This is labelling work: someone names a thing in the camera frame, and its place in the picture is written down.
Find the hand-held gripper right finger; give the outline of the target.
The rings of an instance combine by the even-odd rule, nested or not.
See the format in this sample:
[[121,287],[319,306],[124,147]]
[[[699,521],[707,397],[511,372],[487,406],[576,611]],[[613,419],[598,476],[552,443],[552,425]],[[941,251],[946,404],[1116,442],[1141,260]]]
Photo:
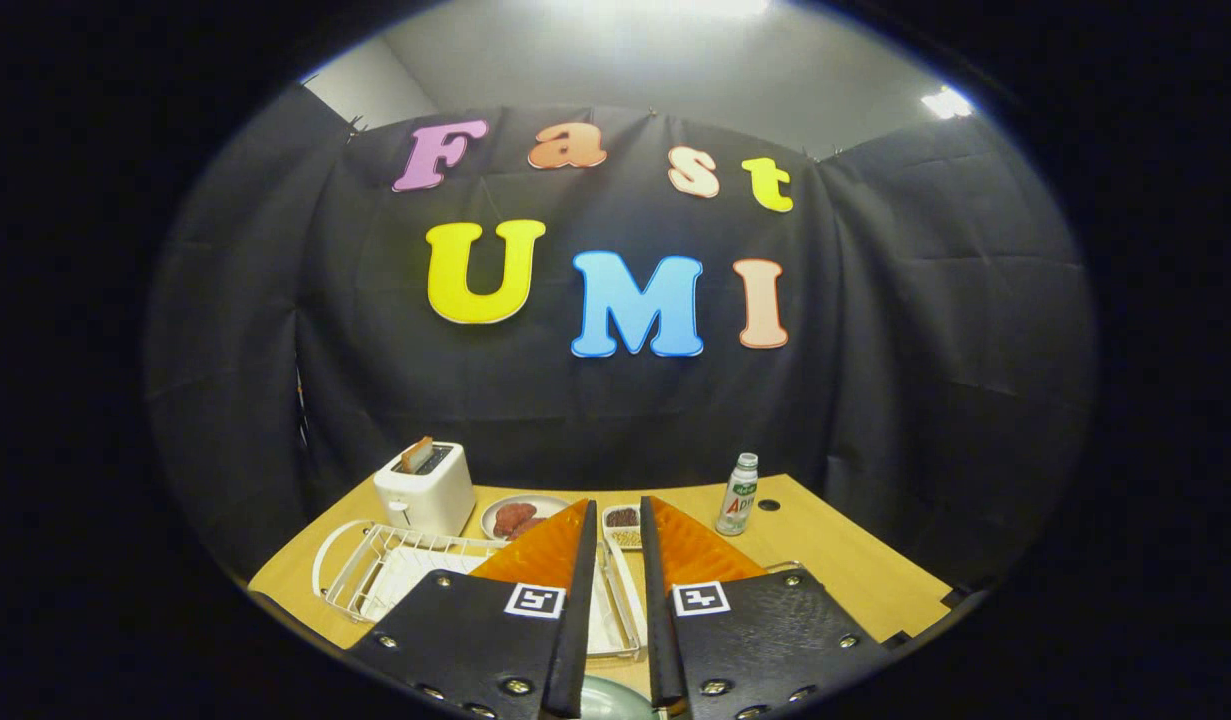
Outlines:
[[651,702],[670,718],[789,719],[891,661],[806,566],[760,566],[657,497],[639,514]]

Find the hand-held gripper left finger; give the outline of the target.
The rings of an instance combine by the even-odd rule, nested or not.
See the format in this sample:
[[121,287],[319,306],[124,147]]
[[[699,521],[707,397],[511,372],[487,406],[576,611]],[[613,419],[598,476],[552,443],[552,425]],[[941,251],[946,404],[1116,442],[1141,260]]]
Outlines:
[[596,524],[579,500],[469,574],[428,571],[351,665],[400,690],[409,718],[579,719]]

